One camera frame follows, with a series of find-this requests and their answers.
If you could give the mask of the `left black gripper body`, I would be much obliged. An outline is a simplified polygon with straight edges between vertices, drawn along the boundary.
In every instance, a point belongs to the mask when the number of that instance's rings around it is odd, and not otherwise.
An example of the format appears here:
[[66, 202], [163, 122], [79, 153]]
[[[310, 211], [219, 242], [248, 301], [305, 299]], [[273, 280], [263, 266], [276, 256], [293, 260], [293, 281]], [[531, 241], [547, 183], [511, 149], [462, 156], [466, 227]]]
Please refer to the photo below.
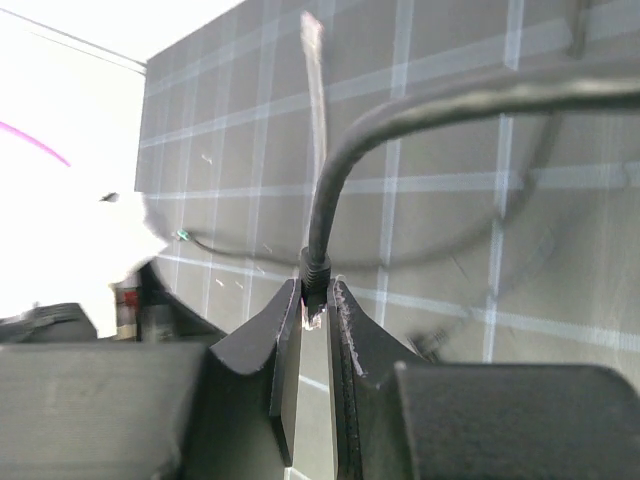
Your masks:
[[112, 287], [115, 295], [114, 341], [217, 343], [227, 333], [184, 304], [161, 279], [155, 261]]

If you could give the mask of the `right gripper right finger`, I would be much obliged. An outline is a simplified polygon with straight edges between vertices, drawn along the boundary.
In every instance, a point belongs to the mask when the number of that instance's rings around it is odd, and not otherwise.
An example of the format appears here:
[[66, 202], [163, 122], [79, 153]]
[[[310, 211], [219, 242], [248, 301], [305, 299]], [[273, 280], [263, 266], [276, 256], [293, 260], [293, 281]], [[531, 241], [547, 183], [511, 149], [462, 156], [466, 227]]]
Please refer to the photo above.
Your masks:
[[331, 281], [327, 299], [336, 477], [412, 479], [395, 367], [422, 360], [364, 312], [344, 281]]

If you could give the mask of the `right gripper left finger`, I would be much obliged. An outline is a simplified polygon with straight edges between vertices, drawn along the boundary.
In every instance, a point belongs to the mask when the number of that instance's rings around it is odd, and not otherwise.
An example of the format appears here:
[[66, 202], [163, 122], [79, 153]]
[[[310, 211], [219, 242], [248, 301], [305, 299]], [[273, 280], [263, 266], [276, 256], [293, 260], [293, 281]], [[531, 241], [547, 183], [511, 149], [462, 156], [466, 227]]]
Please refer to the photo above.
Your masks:
[[285, 281], [260, 312], [212, 347], [210, 446], [217, 468], [292, 465], [300, 301], [300, 282]]

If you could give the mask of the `black ethernet cable green plug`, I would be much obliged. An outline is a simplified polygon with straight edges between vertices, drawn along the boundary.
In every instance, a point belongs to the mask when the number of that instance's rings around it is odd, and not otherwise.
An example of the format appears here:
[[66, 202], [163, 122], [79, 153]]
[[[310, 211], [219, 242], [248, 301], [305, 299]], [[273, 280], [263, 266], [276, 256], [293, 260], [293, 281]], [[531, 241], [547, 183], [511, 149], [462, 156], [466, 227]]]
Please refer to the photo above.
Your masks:
[[[426, 239], [426, 233], [423, 232], [424, 229], [415, 230], [414, 228], [415, 232], [409, 235], [409, 233], [407, 233], [409, 227], [404, 228], [400, 225], [402, 222], [398, 220], [400, 217], [397, 216], [399, 214], [396, 212], [394, 214], [394, 218], [396, 219], [394, 222], [397, 223], [396, 227], [391, 226], [391, 220], [389, 220], [389, 226], [383, 226], [381, 220], [380, 225], [382, 232], [390, 235], [389, 248], [384, 247], [384, 249], [382, 249], [384, 239], [378, 240], [378, 246], [382, 250], [375, 256], [373, 253], [371, 255], [345, 253], [347, 246], [354, 248], [363, 247], [364, 239], [368, 239], [369, 237], [373, 238], [373, 234], [365, 234], [363, 233], [364, 230], [357, 230], [356, 233], [349, 235], [345, 234], [338, 235], [335, 238], [332, 237], [329, 254], [338, 255], [334, 258], [333, 268], [344, 272], [369, 272], [377, 269], [383, 269], [389, 272], [432, 264], [443, 261], [445, 258], [453, 259], [453, 257], [457, 255], [475, 251], [477, 247], [489, 242], [489, 237], [493, 235], [491, 231], [494, 226], [496, 227], [496, 232], [498, 227], [500, 227], [504, 234], [504, 240], [506, 240], [508, 228], [514, 221], [518, 221], [518, 218], [523, 214], [523, 211], [526, 210], [531, 197], [534, 195], [538, 184], [536, 172], [539, 173], [539, 170], [546, 167], [549, 163], [559, 130], [561, 129], [562, 120], [562, 115], [554, 114], [547, 116], [544, 122], [542, 120], [538, 121], [539, 128], [535, 136], [531, 135], [531, 142], [526, 152], [526, 162], [525, 160], [522, 161], [520, 170], [507, 171], [505, 167], [503, 174], [501, 173], [502, 170], [499, 171], [496, 167], [496, 171], [493, 172], [495, 179], [504, 180], [505, 185], [507, 180], [509, 180], [509, 187], [507, 194], [505, 194], [504, 208], [496, 206], [493, 207], [491, 212], [487, 210], [484, 212], [485, 215], [476, 219], [477, 221], [475, 221], [475, 223], [464, 224], [463, 226], [465, 226], [465, 228], [451, 236], [451, 238], [443, 237], [439, 242], [429, 240], [428, 242], [422, 241], [422, 243], [419, 243], [418, 240]], [[447, 162], [453, 159], [453, 157], [446, 157], [444, 153], [435, 153], [435, 147], [432, 148], [431, 145], [433, 142], [425, 143], [425, 141], [422, 141], [425, 140], [426, 137], [426, 133], [415, 133], [408, 135], [408, 140], [404, 138], [398, 139], [397, 143], [399, 143], [401, 159], [404, 158], [402, 157], [402, 155], [404, 155], [402, 152], [405, 150], [409, 160], [420, 160], [422, 163], [434, 159], [447, 160]], [[395, 181], [395, 195], [408, 193], [410, 196], [414, 194], [413, 196], [415, 197], [418, 193], [445, 192], [444, 187], [446, 185], [437, 183], [436, 180], [438, 179], [444, 180], [444, 176], [398, 177]], [[417, 187], [424, 187], [425, 190], [405, 191], [401, 189], [401, 187], [410, 187], [410, 183], [414, 180], [417, 182]], [[398, 228], [401, 233], [407, 230], [407, 232], [405, 232], [407, 235], [402, 238], [407, 241], [411, 240], [411, 242], [407, 244], [408, 246], [402, 247], [400, 244], [400, 240], [402, 239], [400, 237], [398, 237], [399, 239], [394, 244], [393, 238]], [[504, 273], [505, 271], [510, 275], [520, 274], [530, 269], [535, 271], [537, 268], [540, 268], [540, 265], [544, 265], [549, 256], [553, 255], [555, 248], [553, 233], [548, 233], [548, 230], [548, 228], [544, 230], [545, 233], [542, 234], [537, 243], [535, 243], [535, 248], [529, 249], [530, 251], [523, 250], [519, 247], [516, 253], [522, 257], [519, 258], [519, 260], [522, 261], [519, 264], [513, 261], [513, 265], [510, 265], [513, 268], [511, 268], [511, 270], [504, 270], [501, 275], [506, 275]], [[216, 248], [216, 245], [210, 246], [200, 241], [200, 237], [205, 240], [212, 240], [214, 238], [213, 234], [205, 235], [205, 233], [204, 231], [178, 229], [174, 232], [173, 238], [175, 243], [189, 244], [205, 254], [229, 260], [262, 261], [282, 267], [293, 267], [294, 264], [296, 264], [294, 260], [300, 260], [300, 254], [294, 258], [291, 252], [282, 249], [276, 249], [275, 253], [272, 250], [260, 253], [255, 250], [238, 251]]]

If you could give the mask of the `black ethernet cable silver plug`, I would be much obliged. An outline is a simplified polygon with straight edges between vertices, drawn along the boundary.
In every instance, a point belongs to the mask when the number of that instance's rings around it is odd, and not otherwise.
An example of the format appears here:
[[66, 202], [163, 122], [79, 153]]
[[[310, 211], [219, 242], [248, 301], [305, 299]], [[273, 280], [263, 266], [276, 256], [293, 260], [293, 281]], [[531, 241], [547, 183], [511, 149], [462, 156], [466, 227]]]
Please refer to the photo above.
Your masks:
[[301, 252], [302, 298], [309, 320], [327, 307], [327, 248], [336, 207], [353, 167], [390, 140], [500, 114], [631, 109], [639, 104], [639, 62], [567, 62], [469, 80], [383, 104], [360, 117], [325, 161]]

